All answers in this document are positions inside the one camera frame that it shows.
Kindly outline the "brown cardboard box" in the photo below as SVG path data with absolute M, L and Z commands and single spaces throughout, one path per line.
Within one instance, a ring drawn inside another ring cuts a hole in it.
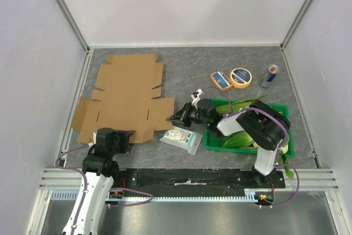
M 101 128 L 133 130 L 132 143 L 144 143 L 168 130 L 174 98 L 162 98 L 163 62 L 156 53 L 109 54 L 100 66 L 95 89 L 76 106 L 71 128 L 78 142 L 91 143 Z

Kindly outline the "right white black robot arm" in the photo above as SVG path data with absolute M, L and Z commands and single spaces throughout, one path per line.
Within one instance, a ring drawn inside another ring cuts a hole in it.
M 217 107 L 210 99 L 186 103 L 182 109 L 167 118 L 168 121 L 190 127 L 204 124 L 212 135 L 230 137 L 245 132 L 258 146 L 252 173 L 253 184 L 265 187 L 272 180 L 279 149 L 289 139 L 290 121 L 261 100 L 253 100 L 245 107 L 233 110 L 233 104 Z

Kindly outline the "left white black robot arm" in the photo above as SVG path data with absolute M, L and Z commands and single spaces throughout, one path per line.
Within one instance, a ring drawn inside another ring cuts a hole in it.
M 98 234 L 98 225 L 108 191 L 120 183 L 116 154 L 130 151 L 134 130 L 101 128 L 93 133 L 82 169 L 73 169 L 82 180 L 74 207 L 62 234 Z

